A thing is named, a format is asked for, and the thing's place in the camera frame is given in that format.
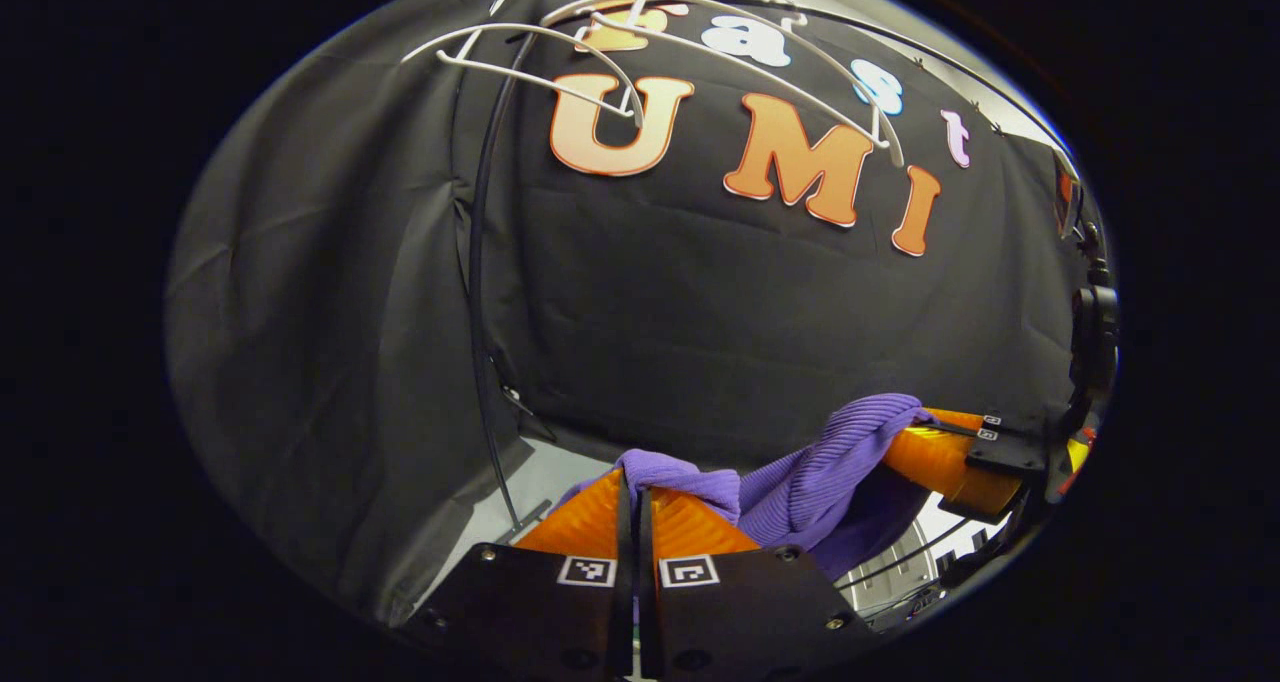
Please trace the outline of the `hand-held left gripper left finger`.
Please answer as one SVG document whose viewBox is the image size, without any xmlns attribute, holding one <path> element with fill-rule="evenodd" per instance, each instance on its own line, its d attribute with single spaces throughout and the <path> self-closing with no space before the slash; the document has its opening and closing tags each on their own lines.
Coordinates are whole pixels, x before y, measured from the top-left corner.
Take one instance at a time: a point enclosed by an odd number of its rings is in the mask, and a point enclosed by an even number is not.
<svg viewBox="0 0 1280 682">
<path fill-rule="evenodd" d="M 513 544 L 475 544 L 401 635 L 475 681 L 622 681 L 635 670 L 631 499 L 622 470 Z"/>
</svg>

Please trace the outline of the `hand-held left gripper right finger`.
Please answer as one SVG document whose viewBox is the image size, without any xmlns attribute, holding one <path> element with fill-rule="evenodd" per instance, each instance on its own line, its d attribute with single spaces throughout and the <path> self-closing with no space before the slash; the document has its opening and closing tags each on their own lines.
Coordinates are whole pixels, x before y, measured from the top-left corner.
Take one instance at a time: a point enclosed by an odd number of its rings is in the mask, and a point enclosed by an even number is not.
<svg viewBox="0 0 1280 682">
<path fill-rule="evenodd" d="M 800 546 L 759 546 L 694 495 L 637 498 L 637 655 L 658 681 L 806 681 L 878 635 Z"/>
</svg>

